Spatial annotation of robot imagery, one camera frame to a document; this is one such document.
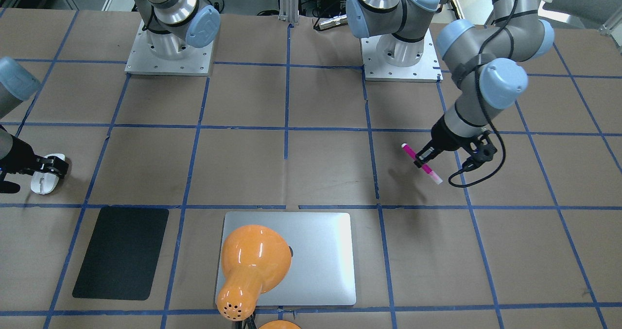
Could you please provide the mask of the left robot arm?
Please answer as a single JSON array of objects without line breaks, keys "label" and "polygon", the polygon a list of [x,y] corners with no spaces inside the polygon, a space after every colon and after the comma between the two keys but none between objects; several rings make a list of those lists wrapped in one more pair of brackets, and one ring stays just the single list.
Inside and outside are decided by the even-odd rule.
[{"label": "left robot arm", "polygon": [[[379,48],[390,65],[417,61],[424,35],[440,0],[346,0],[346,16],[355,37],[380,36]],[[458,19],[437,36],[437,51],[462,93],[433,126],[431,140],[415,164],[444,151],[464,148],[475,165],[491,161],[496,148],[487,125],[527,88],[519,62],[542,56],[553,46],[554,30],[538,17],[538,0],[492,0],[495,20],[487,29]]]}]

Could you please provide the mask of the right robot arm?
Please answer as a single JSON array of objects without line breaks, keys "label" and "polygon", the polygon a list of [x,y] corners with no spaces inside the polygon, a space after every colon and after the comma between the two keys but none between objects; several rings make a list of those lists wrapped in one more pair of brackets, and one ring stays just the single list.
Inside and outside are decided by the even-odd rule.
[{"label": "right robot arm", "polygon": [[[133,76],[208,76],[214,42],[221,25],[219,11],[206,0],[134,0],[138,28],[125,72]],[[31,145],[1,130],[1,192],[14,194],[20,185],[8,174],[31,176],[31,190],[52,192],[69,171],[64,154],[38,156]]]}]

